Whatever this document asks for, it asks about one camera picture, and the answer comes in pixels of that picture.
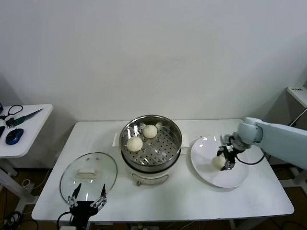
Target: white wall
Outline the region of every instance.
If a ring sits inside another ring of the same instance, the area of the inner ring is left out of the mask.
[[[305,0],[0,0],[0,90],[54,105],[44,138],[53,150],[78,120],[262,118],[306,79],[306,9]]]

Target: table leg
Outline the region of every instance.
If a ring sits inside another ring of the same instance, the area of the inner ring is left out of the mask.
[[[7,173],[11,173],[12,176],[17,176],[18,172],[12,167],[11,163],[7,159],[0,159],[0,168]]]
[[[28,202],[33,202],[35,199],[31,192],[20,186],[2,169],[0,169],[0,183],[21,199],[25,199]]]
[[[252,219],[247,219],[245,220],[242,224],[238,225],[237,227],[233,228],[233,225],[230,224],[232,226],[232,230],[252,230],[254,227],[256,227],[257,225],[259,225],[261,222],[265,221],[267,218],[252,218]]]
[[[279,182],[282,184],[284,188],[291,188],[291,187],[301,187],[304,193],[307,195],[307,171],[303,170],[299,172],[296,167],[291,167],[290,171],[295,176],[293,180],[280,180]]]

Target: white table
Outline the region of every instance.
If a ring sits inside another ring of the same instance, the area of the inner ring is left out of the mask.
[[[287,91],[304,108],[307,108],[307,88],[305,86],[291,86],[287,88]],[[299,172],[296,167],[290,167],[290,171],[295,176],[294,179],[280,180],[280,183],[284,188],[300,187],[307,195],[307,170]]]
[[[201,136],[233,133],[241,120],[175,122],[182,133],[188,134],[192,145]],[[108,153],[115,159],[118,177],[107,197],[107,204],[90,218],[91,222],[237,219],[293,213],[293,205],[266,159],[251,166],[247,179],[234,189],[218,188],[203,181],[194,172],[189,154],[179,157],[175,165],[179,170],[165,183],[137,187],[125,170],[120,150],[112,147],[114,134],[126,124],[79,122],[75,125],[32,212],[33,219],[55,221],[69,210],[59,191],[62,173],[74,159],[97,151]],[[256,147],[247,150],[246,154],[249,162],[262,156]],[[69,218],[69,215],[63,216],[62,220]]]
[[[17,172],[12,168],[12,166],[6,161],[7,158],[17,158],[24,156],[31,148],[33,142],[35,141],[39,131],[43,127],[44,123],[48,119],[53,106],[51,104],[38,104],[38,105],[24,105],[24,109],[14,116],[15,119],[35,112],[41,108],[38,114],[36,114],[31,119],[25,121],[24,123],[18,125],[16,128],[23,128],[24,134],[20,138],[19,142],[15,145],[7,145],[5,143],[5,138],[8,133],[15,128],[5,128],[1,138],[0,138],[0,183],[1,186],[6,187],[11,192],[20,197],[20,201],[17,205],[16,211],[22,212],[25,205],[35,204],[38,197],[31,194],[31,189],[33,184],[29,185],[27,189],[21,187],[17,182],[15,182],[11,176],[16,176]],[[10,107],[4,107],[2,114],[7,114]]]

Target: blue mouse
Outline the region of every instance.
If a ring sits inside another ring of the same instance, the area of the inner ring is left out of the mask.
[[[5,139],[5,143],[8,145],[14,145],[20,140],[23,134],[24,130],[22,128],[16,128],[8,133]]]

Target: power cord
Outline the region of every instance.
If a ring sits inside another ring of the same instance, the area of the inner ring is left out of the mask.
[[[71,212],[64,212],[64,213],[62,213],[60,216],[59,216],[59,218],[58,218],[58,220],[57,220],[57,230],[59,230],[59,221],[60,221],[60,219],[61,219],[61,217],[62,216],[65,216],[65,215],[67,215],[67,214],[70,214]]]
[[[297,223],[297,222],[294,222],[294,221],[285,221],[285,222],[282,223],[282,226],[279,226],[279,224],[276,223],[275,220],[273,220],[272,218],[270,218],[270,220],[271,220],[271,221],[278,227],[278,229],[280,229],[280,230],[285,230],[284,227],[285,227],[286,224],[296,224],[296,225],[300,226],[301,228],[307,230],[307,228],[306,228],[304,225],[302,225],[302,224],[300,224],[300,223]]]
[[[191,225],[191,224],[193,224],[193,223],[195,223],[195,222],[193,221],[193,222],[191,222],[191,223],[189,223],[189,224],[183,226],[180,230],[183,230],[185,227],[187,227],[187,226],[189,226],[189,225]]]
[[[22,215],[20,212],[12,212],[4,220],[4,226],[0,230],[17,230],[19,226],[25,222],[34,222],[36,224],[36,230],[38,230],[38,222],[33,219],[26,219],[22,221]]]
[[[243,164],[247,164],[247,165],[259,164],[264,158],[265,158],[265,154],[261,157],[261,159],[260,159],[259,161],[255,162],[255,163],[247,163],[247,162],[244,162],[244,161],[240,160],[240,159],[238,158],[238,155],[236,155],[236,159],[237,159],[239,162],[241,162],[241,163],[243,163]]]
[[[47,171],[47,173],[46,173],[46,176],[45,176],[45,178],[43,179],[42,183],[40,183],[38,186],[35,186],[34,188],[32,188],[32,190],[33,190],[33,189],[36,189],[36,188],[38,188],[38,187],[40,187],[40,186],[45,182],[45,180],[46,180],[47,177],[48,177],[48,174],[49,174],[50,170],[51,170],[51,168],[48,169],[48,171]],[[23,182],[22,182],[22,187],[23,187],[23,188],[26,188],[27,186],[30,185],[30,183],[31,183],[31,181],[30,181],[29,179],[25,179],[25,180],[23,180]]]

